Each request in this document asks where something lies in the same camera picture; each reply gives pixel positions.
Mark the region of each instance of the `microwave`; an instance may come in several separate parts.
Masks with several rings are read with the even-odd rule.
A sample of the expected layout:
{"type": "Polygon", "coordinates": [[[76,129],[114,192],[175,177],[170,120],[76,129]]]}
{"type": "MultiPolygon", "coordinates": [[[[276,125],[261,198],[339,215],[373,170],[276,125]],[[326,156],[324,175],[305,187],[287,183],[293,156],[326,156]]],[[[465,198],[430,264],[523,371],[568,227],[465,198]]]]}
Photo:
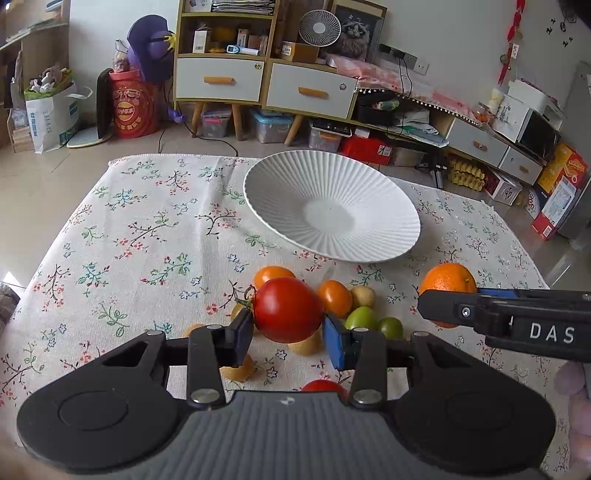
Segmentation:
{"type": "Polygon", "coordinates": [[[552,160],[560,134],[533,108],[505,95],[492,129],[543,160],[552,160]]]}

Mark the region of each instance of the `wooden leg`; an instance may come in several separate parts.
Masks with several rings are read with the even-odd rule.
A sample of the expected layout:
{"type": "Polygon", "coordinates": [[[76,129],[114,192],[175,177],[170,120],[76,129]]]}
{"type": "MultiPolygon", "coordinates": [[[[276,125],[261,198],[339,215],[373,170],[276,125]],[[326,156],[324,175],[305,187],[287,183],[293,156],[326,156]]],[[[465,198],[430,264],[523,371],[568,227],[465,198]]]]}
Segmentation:
{"type": "Polygon", "coordinates": [[[291,142],[294,141],[294,138],[297,135],[297,131],[300,129],[301,121],[304,119],[304,115],[296,115],[294,118],[294,122],[291,124],[291,128],[289,133],[287,134],[287,138],[285,139],[284,145],[289,147],[291,142]]]}
{"type": "Polygon", "coordinates": [[[242,141],[242,115],[240,113],[240,105],[238,103],[232,104],[232,116],[234,117],[234,130],[236,132],[236,140],[242,141]]]}
{"type": "Polygon", "coordinates": [[[195,110],[193,110],[193,119],[191,120],[191,132],[193,132],[193,138],[197,136],[197,130],[199,128],[199,120],[201,119],[201,112],[205,110],[205,102],[196,102],[195,110]]]}

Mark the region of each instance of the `desk fan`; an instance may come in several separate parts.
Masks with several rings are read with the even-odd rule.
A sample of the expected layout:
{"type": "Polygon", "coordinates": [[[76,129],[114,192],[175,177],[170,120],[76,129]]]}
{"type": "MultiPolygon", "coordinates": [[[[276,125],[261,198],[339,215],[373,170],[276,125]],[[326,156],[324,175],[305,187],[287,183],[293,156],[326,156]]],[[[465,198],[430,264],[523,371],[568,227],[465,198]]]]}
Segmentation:
{"type": "Polygon", "coordinates": [[[312,10],[300,20],[300,37],[308,45],[328,47],[339,39],[340,21],[326,10],[312,10]]]}

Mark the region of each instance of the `drawer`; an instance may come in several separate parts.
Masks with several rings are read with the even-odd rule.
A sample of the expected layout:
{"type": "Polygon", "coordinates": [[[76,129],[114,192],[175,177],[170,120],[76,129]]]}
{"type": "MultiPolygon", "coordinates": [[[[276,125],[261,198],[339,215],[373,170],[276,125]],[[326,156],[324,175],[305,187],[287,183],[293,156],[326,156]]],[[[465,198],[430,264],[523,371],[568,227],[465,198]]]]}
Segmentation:
{"type": "Polygon", "coordinates": [[[265,106],[347,118],[357,80],[274,63],[265,106]]]}
{"type": "Polygon", "coordinates": [[[520,151],[509,147],[499,165],[499,169],[523,180],[529,185],[533,185],[542,171],[542,166],[526,157],[520,151]]]}
{"type": "Polygon", "coordinates": [[[449,146],[478,158],[493,167],[498,167],[507,151],[501,140],[478,130],[471,124],[455,118],[447,133],[449,146]]]}
{"type": "Polygon", "coordinates": [[[179,59],[176,98],[215,98],[258,102],[262,60],[179,59]]]}

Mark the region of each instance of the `white plate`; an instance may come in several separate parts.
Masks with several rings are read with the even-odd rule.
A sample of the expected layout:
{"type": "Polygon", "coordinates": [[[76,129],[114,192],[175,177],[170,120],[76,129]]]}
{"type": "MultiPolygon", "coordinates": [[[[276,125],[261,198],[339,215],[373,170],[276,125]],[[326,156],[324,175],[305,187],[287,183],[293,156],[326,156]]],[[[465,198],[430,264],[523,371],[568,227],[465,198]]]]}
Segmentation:
{"type": "Polygon", "coordinates": [[[244,197],[285,240],[335,260],[390,260],[410,250],[421,231],[416,208],[393,181],[334,153],[263,158],[244,178],[244,197]]]}

